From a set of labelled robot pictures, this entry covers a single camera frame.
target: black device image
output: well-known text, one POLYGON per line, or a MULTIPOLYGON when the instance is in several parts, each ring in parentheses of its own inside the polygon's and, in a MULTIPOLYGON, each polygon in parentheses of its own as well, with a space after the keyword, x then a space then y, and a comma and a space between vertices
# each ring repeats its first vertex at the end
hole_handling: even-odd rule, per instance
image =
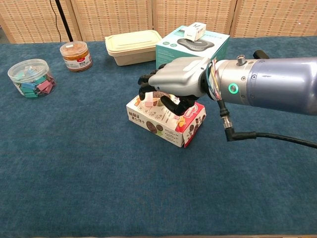
POLYGON ((204 41, 204 40, 197 40, 197 41, 191 41, 185 38, 181 38, 177 40, 177 43, 185 46, 186 48, 188 48, 191 51, 204 51, 207 48, 213 47, 214 43, 212 42, 208 42, 208 41, 204 41))

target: clear plastic jar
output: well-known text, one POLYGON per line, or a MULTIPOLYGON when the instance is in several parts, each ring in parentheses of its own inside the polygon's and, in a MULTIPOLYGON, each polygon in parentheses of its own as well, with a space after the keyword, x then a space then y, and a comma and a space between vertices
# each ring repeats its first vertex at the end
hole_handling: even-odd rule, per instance
POLYGON ((82 41, 68 42, 60 47, 66 67, 72 72, 89 69, 93 65, 87 44, 82 41))
POLYGON ((8 76, 16 89, 26 98, 38 98, 51 93, 56 82, 43 59, 28 59, 13 65, 8 76))

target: colorful wires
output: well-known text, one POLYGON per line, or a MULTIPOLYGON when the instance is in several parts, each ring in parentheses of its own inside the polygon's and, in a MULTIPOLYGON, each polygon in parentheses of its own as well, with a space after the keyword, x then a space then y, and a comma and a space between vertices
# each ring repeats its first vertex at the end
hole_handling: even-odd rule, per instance
POLYGON ((221 93, 220 93, 220 89, 219 89, 219 85, 218 82, 216 80, 216 69, 215 69, 215 64, 216 64, 216 59, 211 60, 208 64, 207 64, 207 68, 206 68, 206 80, 208 83, 208 87, 209 87, 209 91, 211 93, 211 97, 215 100, 215 101, 219 101, 221 100, 221 93))

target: wicker screen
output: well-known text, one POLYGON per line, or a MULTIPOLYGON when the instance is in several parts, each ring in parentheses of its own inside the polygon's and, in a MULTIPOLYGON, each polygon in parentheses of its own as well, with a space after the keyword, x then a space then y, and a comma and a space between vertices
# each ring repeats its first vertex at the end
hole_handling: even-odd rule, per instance
POLYGON ((232 37, 317 34, 317 0, 238 0, 232 37))
MULTIPOLYGON (((72 37, 77 39, 65 0, 61 0, 72 37)), ((59 15, 56 3, 52 6, 57 14, 61 40, 68 42, 67 32, 59 15)), ((0 25, 11 43, 59 42, 55 15, 49 0, 0 0, 0 25)))
POLYGON ((181 25, 202 22, 229 34, 236 0, 153 0, 154 29, 164 37, 181 25))
POLYGON ((84 41, 153 28, 150 0, 72 0, 72 4, 84 41))

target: black pole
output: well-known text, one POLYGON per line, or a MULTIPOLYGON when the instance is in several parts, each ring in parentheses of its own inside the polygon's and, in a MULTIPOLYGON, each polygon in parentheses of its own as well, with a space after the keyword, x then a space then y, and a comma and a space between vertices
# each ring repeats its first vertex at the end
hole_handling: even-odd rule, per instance
POLYGON ((57 5, 57 8, 58 8, 60 17, 61 17, 61 19, 63 20, 63 24, 64 24, 65 30, 66 30, 66 32, 67 32, 69 41, 72 42, 72 41, 73 41, 73 37, 71 36, 70 30, 69 30, 69 27, 68 27, 68 24, 67 24, 65 15, 64 15, 63 8, 61 7, 59 0, 55 0, 55 2, 56 2, 56 5, 57 5))

